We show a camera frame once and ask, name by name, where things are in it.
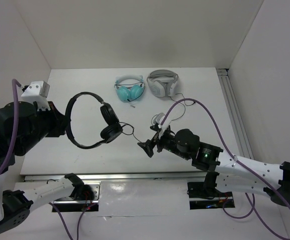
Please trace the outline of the black headphones with cable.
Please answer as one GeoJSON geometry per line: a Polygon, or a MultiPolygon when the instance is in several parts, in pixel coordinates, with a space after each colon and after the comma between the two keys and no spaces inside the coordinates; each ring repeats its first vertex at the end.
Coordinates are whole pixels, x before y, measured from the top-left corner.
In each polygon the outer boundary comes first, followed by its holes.
{"type": "Polygon", "coordinates": [[[68,120],[68,124],[65,129],[68,139],[76,147],[84,150],[94,149],[102,144],[109,144],[110,142],[114,141],[120,134],[122,134],[123,127],[128,125],[127,123],[123,123],[118,119],[113,107],[109,103],[105,102],[99,95],[88,91],[80,92],[69,100],[66,106],[65,116],[68,120]],[[76,140],[72,129],[72,125],[74,125],[74,129],[79,130],[80,134],[82,134],[83,131],[88,134],[90,132],[90,128],[93,127],[93,124],[97,123],[97,117],[95,114],[89,112],[89,110],[93,109],[92,107],[88,107],[85,110],[82,108],[79,108],[78,110],[73,109],[74,104],[78,98],[82,96],[91,96],[101,104],[99,109],[100,114],[107,124],[107,126],[100,132],[101,140],[91,145],[84,145],[79,143],[76,140]]]}

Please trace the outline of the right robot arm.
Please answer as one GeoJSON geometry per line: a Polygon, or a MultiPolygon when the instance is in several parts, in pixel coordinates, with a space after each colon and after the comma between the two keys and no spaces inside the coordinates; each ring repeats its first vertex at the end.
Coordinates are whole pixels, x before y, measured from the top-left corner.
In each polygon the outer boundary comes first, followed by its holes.
{"type": "Polygon", "coordinates": [[[237,155],[230,155],[221,147],[202,142],[189,129],[177,132],[167,128],[162,131],[157,125],[152,139],[139,142],[138,146],[152,157],[166,150],[174,155],[191,160],[191,165],[206,173],[203,190],[208,196],[218,192],[244,192],[269,197],[280,206],[290,205],[290,162],[272,164],[237,155]]]}

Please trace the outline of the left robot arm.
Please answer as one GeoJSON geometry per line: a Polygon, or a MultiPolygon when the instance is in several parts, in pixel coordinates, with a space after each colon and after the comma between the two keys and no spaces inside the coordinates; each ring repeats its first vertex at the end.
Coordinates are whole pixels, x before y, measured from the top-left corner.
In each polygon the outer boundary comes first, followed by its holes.
{"type": "Polygon", "coordinates": [[[28,102],[9,103],[0,108],[0,234],[23,223],[31,212],[61,198],[92,202],[91,187],[74,173],[48,184],[26,190],[5,190],[4,180],[16,156],[24,156],[43,138],[66,133],[69,118],[52,102],[38,110],[28,102]]]}

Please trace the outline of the teal headphones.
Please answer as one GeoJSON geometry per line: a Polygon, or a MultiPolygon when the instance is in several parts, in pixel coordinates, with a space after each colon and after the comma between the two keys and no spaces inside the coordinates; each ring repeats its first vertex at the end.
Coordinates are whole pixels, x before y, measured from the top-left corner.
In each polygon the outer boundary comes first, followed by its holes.
{"type": "Polygon", "coordinates": [[[145,82],[142,75],[123,75],[116,77],[114,88],[118,98],[122,102],[138,100],[145,91],[145,82]],[[123,81],[135,80],[135,83],[123,84],[123,81]]]}

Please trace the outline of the grey white headphones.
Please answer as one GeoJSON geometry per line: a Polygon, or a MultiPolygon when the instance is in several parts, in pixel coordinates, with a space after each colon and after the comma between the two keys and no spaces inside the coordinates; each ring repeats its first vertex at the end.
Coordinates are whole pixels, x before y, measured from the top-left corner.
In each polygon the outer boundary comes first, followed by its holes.
{"type": "Polygon", "coordinates": [[[173,97],[179,83],[179,75],[167,69],[152,71],[146,78],[152,94],[158,98],[173,97]]]}

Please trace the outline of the aluminium rail front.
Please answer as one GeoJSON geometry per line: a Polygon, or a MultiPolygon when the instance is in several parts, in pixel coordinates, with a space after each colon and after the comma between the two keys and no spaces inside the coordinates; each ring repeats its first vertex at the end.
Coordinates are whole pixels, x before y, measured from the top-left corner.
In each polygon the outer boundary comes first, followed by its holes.
{"type": "MultiPolygon", "coordinates": [[[[96,174],[76,174],[84,181],[102,180],[158,180],[158,179],[190,179],[204,178],[206,172],[203,171],[181,171],[181,172],[142,172],[142,173],[96,173],[96,174]]],[[[24,175],[24,182],[47,182],[48,180],[58,180],[64,175],[24,175]]]]}

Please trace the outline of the aluminium rail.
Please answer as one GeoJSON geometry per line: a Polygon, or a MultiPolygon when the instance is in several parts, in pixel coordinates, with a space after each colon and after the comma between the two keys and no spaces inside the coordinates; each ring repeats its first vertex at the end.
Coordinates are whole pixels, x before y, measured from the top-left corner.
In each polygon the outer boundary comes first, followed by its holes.
{"type": "Polygon", "coordinates": [[[235,97],[234,89],[229,78],[229,71],[226,68],[217,68],[216,72],[229,113],[231,125],[233,127],[239,153],[245,158],[253,159],[254,155],[235,97]]]}
{"type": "MultiPolygon", "coordinates": [[[[181,172],[142,172],[142,173],[96,173],[96,174],[76,174],[84,181],[102,180],[158,180],[158,179],[190,179],[204,178],[206,172],[203,171],[181,171],[181,172]]],[[[24,175],[24,182],[47,182],[48,180],[58,180],[64,175],[24,175]]]]}

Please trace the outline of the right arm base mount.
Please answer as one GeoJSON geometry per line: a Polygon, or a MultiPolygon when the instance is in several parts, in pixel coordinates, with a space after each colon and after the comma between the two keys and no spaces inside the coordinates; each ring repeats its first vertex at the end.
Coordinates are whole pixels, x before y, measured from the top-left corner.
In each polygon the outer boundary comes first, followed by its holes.
{"type": "Polygon", "coordinates": [[[187,195],[191,210],[235,208],[232,192],[221,193],[217,190],[206,190],[203,182],[188,182],[187,195]]]}

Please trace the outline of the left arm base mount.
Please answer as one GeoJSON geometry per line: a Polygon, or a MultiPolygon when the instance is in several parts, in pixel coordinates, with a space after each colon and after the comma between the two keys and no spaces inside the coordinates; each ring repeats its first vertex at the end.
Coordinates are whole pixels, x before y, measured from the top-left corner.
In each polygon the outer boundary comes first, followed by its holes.
{"type": "Polygon", "coordinates": [[[87,209],[87,212],[99,211],[101,183],[97,181],[87,181],[79,197],[62,197],[52,203],[61,213],[78,213],[87,209]]]}

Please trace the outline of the aluminium rail right side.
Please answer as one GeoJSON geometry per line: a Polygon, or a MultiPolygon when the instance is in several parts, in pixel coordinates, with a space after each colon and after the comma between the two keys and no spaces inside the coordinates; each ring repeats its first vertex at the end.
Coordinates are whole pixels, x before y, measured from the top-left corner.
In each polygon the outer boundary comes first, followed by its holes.
{"type": "Polygon", "coordinates": [[[216,72],[229,113],[231,125],[233,127],[239,153],[245,158],[253,159],[254,155],[235,97],[234,89],[229,78],[229,71],[226,68],[217,68],[216,72]]]}

